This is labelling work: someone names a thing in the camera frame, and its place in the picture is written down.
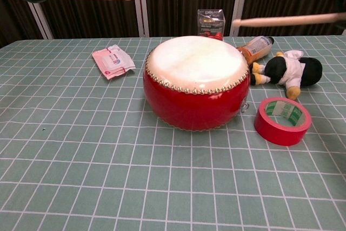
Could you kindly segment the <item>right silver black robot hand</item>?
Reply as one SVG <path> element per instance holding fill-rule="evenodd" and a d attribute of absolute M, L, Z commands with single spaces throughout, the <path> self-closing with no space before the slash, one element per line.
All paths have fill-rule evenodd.
<path fill-rule="evenodd" d="M 345 0 L 336 0 L 336 9 L 338 12 L 345 12 Z M 345 20 L 335 23 L 338 28 L 345 29 Z"/>

